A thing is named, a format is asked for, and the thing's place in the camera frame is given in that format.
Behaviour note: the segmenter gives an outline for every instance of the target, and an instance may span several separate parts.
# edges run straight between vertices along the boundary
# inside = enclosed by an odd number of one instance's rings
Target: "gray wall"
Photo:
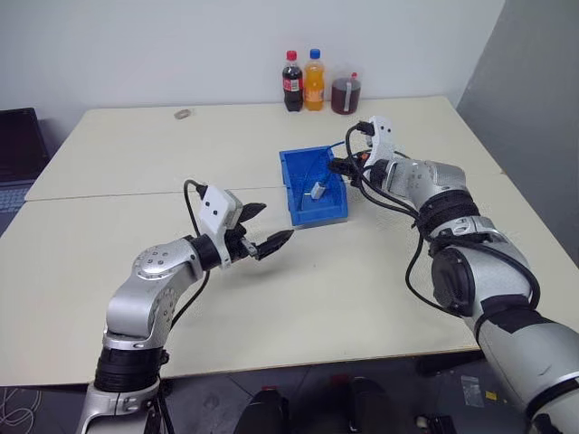
[[[579,264],[579,1],[507,0],[458,111]]]

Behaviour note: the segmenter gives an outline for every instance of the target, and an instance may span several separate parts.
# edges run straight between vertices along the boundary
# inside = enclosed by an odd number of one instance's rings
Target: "cable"
[[[189,199],[189,185],[193,185],[195,188],[201,187],[199,183],[193,179],[186,179],[183,183],[183,196],[185,197],[185,204],[187,205],[187,211],[189,212],[189,218],[193,224],[193,229],[195,229],[195,235],[197,237],[201,236],[199,227],[197,226],[197,221],[195,220],[195,215],[193,214],[193,207],[191,206],[191,200]]]
[[[189,185],[193,185],[198,192],[200,189],[203,189],[206,187],[205,187],[205,185],[201,185],[198,182],[194,181],[193,179],[187,179],[183,183],[183,195],[185,197],[185,203],[187,205],[187,211],[189,212],[189,217],[191,218],[191,223],[193,224],[193,227],[195,229],[195,234],[197,235],[197,237],[199,237],[199,236],[201,236],[201,232],[199,231],[199,228],[197,227],[197,221],[195,220],[195,215],[193,213],[193,207],[191,206],[191,201],[189,199],[189,188],[188,188]],[[179,309],[179,311],[176,313],[176,315],[173,317],[173,321],[171,322],[171,329],[173,329],[173,327],[175,326],[175,324],[179,320],[179,318],[181,316],[183,316],[185,311],[201,295],[201,293],[203,292],[203,290],[207,286],[207,282],[209,281],[210,276],[211,276],[211,272],[209,270],[207,270],[205,272],[205,277],[203,279],[203,283],[201,284],[201,287],[199,287],[199,289],[197,289],[197,291],[191,296],[191,298],[189,298],[187,300],[187,302],[183,305],[183,307],[181,307]]]
[[[173,427],[173,421],[169,415],[169,408],[166,406],[165,395],[161,391],[161,385],[159,384],[159,390],[157,392],[157,401],[159,403],[159,409],[161,410],[161,416],[163,417],[163,422],[165,423],[166,433],[175,434],[175,428]]]
[[[201,287],[199,287],[199,289],[197,289],[197,291],[191,296],[191,298],[189,298],[187,300],[187,302],[183,305],[183,307],[181,307],[179,309],[179,311],[177,312],[177,314],[173,317],[173,321],[171,322],[171,329],[173,329],[173,327],[175,327],[176,322],[179,320],[179,318],[181,316],[183,316],[183,314],[185,313],[185,311],[193,304],[194,301],[197,300],[197,298],[201,295],[201,293],[203,292],[203,290],[205,289],[205,287],[207,286],[207,282],[209,281],[209,276],[211,275],[211,271],[207,270],[205,272],[205,278],[203,279],[203,283],[201,284]]]
[[[24,434],[29,434],[34,426],[34,412],[37,411],[38,408],[40,407],[43,398],[43,393],[41,391],[36,391],[36,396],[34,397],[34,402],[33,405],[30,407],[30,409],[21,407],[16,410],[9,411],[6,414],[6,407],[8,405],[8,402],[12,399],[14,394],[18,392],[18,390],[19,389],[14,389],[13,391],[10,392],[10,394],[8,394],[8,389],[7,388],[4,389],[4,397],[2,399],[2,404],[0,404],[0,425],[6,425],[6,427],[15,428],[22,425],[27,420],[30,420],[30,425],[28,426],[28,429],[24,432]]]
[[[319,160],[319,158],[321,156],[323,156],[329,149],[331,149],[332,147],[336,147],[336,146],[340,146],[340,145],[344,145],[344,141],[342,140],[341,142],[337,142],[334,145],[330,145],[330,146],[326,146],[324,149],[322,149],[321,151],[319,151],[319,154],[316,156],[316,158],[314,158],[314,160],[311,162],[311,166],[309,167],[308,171],[306,172],[306,175],[304,176],[304,186],[301,189],[301,195],[299,196],[299,206],[298,206],[298,210],[303,210],[303,206],[304,206],[304,196],[306,195],[306,182],[309,178],[309,173],[311,172],[311,169],[314,168],[314,165],[316,165],[316,162]]]
[[[445,309],[444,307],[437,305],[436,303],[431,302],[431,300],[429,300],[428,298],[425,298],[416,289],[414,289],[413,284],[410,281],[410,276],[413,272],[413,268],[414,268],[414,265],[416,264],[416,261],[418,260],[418,258],[420,258],[420,254],[422,253],[423,244],[424,244],[424,237],[419,233],[418,245],[416,246],[416,251],[414,252],[413,257],[410,259],[410,262],[408,263],[408,267],[406,268],[406,275],[404,276],[404,280],[406,281],[406,286],[408,287],[408,289],[410,289],[410,292],[412,292],[416,297],[418,297],[419,300],[423,301],[428,306],[434,307],[435,309],[438,309],[445,314],[460,317],[458,314],[455,314],[454,312],[451,312],[450,310]]]
[[[475,241],[464,240],[461,237],[456,236],[449,237],[439,235],[436,238],[436,241],[447,241],[450,244],[466,247],[467,249],[482,251],[484,253],[489,254],[490,256],[502,260],[503,262],[511,266],[513,269],[521,273],[527,279],[527,282],[531,290],[531,299],[529,300],[529,305],[533,309],[536,309],[536,307],[538,306],[539,300],[541,298],[541,287],[539,285],[539,282],[536,279],[535,275],[531,272],[531,270],[525,267],[523,264],[521,264],[518,260],[510,257],[509,255],[503,253],[500,250],[493,249],[492,247],[489,247],[485,244],[481,244]]]
[[[163,412],[161,411],[161,406],[159,405],[159,398],[158,396],[155,397],[155,400],[153,401],[153,409],[155,410],[157,416],[160,418],[159,421],[159,432],[157,434],[166,434],[166,424],[165,424],[165,418],[163,416]]]
[[[374,166],[369,165],[368,167],[365,167],[363,172],[365,172],[366,170],[370,170],[372,167],[374,167]],[[376,200],[374,197],[370,196],[370,194],[368,194],[365,191],[363,184],[360,184],[359,189],[360,189],[360,192],[362,193],[362,195],[367,200],[369,200],[371,203],[374,203],[374,204],[381,206],[383,208],[386,208],[386,209],[395,208],[388,203],[380,202],[380,201]],[[410,292],[412,292],[416,297],[418,297],[418,299],[420,299],[422,302],[426,303],[428,306],[434,307],[435,309],[440,310],[441,312],[443,312],[445,314],[459,317],[459,315],[455,314],[454,312],[451,312],[450,310],[445,309],[444,307],[437,305],[436,303],[431,302],[431,300],[429,300],[428,298],[425,298],[424,296],[422,296],[416,289],[414,289],[414,286],[413,286],[412,282],[410,281],[410,276],[412,275],[414,265],[416,264],[416,261],[418,260],[418,258],[420,258],[420,255],[422,253],[423,244],[424,244],[424,238],[419,233],[418,245],[416,246],[416,251],[414,252],[412,258],[410,259],[410,262],[408,263],[408,267],[406,268],[406,274],[404,276],[406,286],[408,287]]]
[[[350,159],[352,166],[357,171],[358,176],[360,177],[360,180],[362,180],[362,182],[364,184],[366,184],[368,187],[370,187],[370,189],[373,190],[374,192],[378,193],[379,195],[381,195],[385,199],[388,199],[389,201],[394,202],[402,207],[402,208],[393,207],[393,208],[391,208],[392,211],[401,212],[402,214],[406,214],[406,215],[408,215],[416,220],[418,218],[418,212],[416,210],[414,210],[414,208],[411,205],[409,205],[408,203],[405,203],[405,202],[401,201],[400,199],[397,199],[397,198],[393,197],[392,195],[382,191],[381,189],[373,186],[372,183],[370,183],[370,180],[368,180],[368,178],[365,177],[362,169],[360,169],[360,167],[357,166],[356,160],[354,159],[354,155],[352,154],[352,147],[350,146],[350,136],[351,136],[353,131],[356,131],[356,129],[357,129],[357,125],[348,129],[348,131],[346,132],[345,143],[346,143],[347,156]]]

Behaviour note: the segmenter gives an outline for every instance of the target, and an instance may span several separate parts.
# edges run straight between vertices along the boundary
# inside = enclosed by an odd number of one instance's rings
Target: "black joint band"
[[[157,381],[163,348],[116,350],[103,348],[94,385],[104,392],[133,392],[146,389]]]
[[[377,188],[382,188],[382,183],[386,179],[386,167],[388,166],[388,160],[378,160],[373,164],[370,169],[370,184]]]
[[[221,257],[215,248],[214,242],[209,235],[203,234],[200,237],[188,239],[199,257],[203,271],[213,269],[221,264]]]
[[[560,382],[555,386],[549,387],[548,389],[539,393],[527,405],[527,417],[532,420],[536,413],[549,402],[577,389],[579,389],[579,382],[577,382],[576,378],[571,378],[569,380],[565,380],[564,382]]]
[[[441,224],[461,217],[480,215],[472,197],[464,190],[451,190],[431,197],[420,209],[416,227],[428,237]]]
[[[489,297],[482,301],[481,306],[484,313],[475,323],[473,330],[477,342],[480,328],[486,321],[511,334],[528,326],[553,322],[541,316],[522,295]]]

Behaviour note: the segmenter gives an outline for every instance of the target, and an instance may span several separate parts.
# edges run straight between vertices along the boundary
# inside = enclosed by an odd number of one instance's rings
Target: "bottle label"
[[[320,102],[324,100],[323,89],[306,89],[307,102]]]
[[[298,80],[290,80],[290,79],[283,79],[283,89],[287,90],[288,92],[298,92],[303,89],[303,81],[302,79]]]

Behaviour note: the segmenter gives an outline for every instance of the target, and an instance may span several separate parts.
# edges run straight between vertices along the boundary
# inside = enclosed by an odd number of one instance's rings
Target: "table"
[[[198,106],[177,120],[179,109],[89,110],[26,200],[179,192],[187,177],[222,188],[279,187],[279,151],[331,145],[373,115],[393,121],[396,143],[410,156],[455,164],[469,175],[500,173],[444,97],[363,100],[352,116],[256,104]],[[355,141],[364,143],[358,134]],[[343,147],[336,152],[345,154]]]
[[[579,330],[579,271],[505,175],[469,175],[481,210],[527,256],[543,315]],[[235,191],[268,208],[252,240],[290,227],[285,190]],[[458,319],[405,288],[409,220],[348,190],[347,222],[296,231],[275,255],[212,273],[167,343],[165,376],[239,371],[476,346]],[[182,195],[151,193],[26,203],[0,239],[0,384],[91,381],[109,298],[145,247],[191,233]],[[413,282],[430,295],[430,259]]]

